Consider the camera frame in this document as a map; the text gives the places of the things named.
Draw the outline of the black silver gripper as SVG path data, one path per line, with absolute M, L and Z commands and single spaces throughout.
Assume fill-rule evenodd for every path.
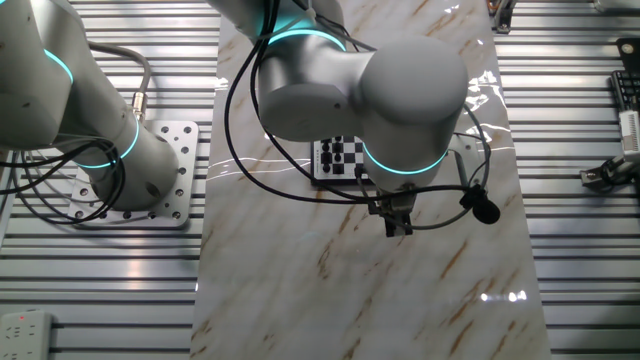
M 391 195 L 390 199 L 368 203 L 370 214 L 383 215 L 386 236 L 391 238 L 412 235 L 413 227 L 410 214 L 413 211 L 417 195 L 401 195 L 399 192 L 389 192 L 380 188 L 376 189 L 376 195 Z

